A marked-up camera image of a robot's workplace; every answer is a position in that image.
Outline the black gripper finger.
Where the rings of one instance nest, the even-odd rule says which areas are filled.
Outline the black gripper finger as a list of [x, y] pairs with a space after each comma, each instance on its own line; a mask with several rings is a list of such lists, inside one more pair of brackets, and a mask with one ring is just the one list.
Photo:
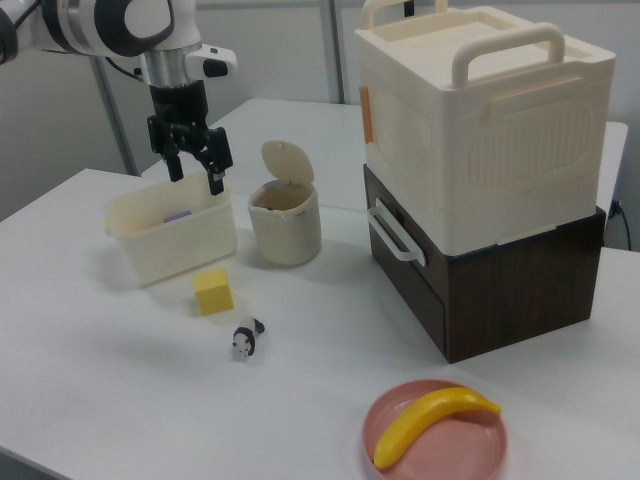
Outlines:
[[178, 182], [184, 178], [179, 154], [179, 146], [176, 144], [174, 137], [169, 135], [162, 147], [162, 158], [166, 163], [169, 178], [172, 182]]
[[226, 170], [233, 166], [226, 130], [217, 127], [200, 132], [192, 155], [206, 171], [210, 194], [223, 193]]

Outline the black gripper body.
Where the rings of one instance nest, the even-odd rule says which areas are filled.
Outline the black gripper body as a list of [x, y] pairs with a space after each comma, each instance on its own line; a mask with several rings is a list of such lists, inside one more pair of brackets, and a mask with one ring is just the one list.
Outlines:
[[151, 149], [154, 153], [168, 152], [171, 128], [185, 136], [178, 140], [177, 149], [194, 156], [208, 151], [208, 100], [204, 82], [199, 80], [177, 87], [150, 86], [154, 114], [147, 119]]

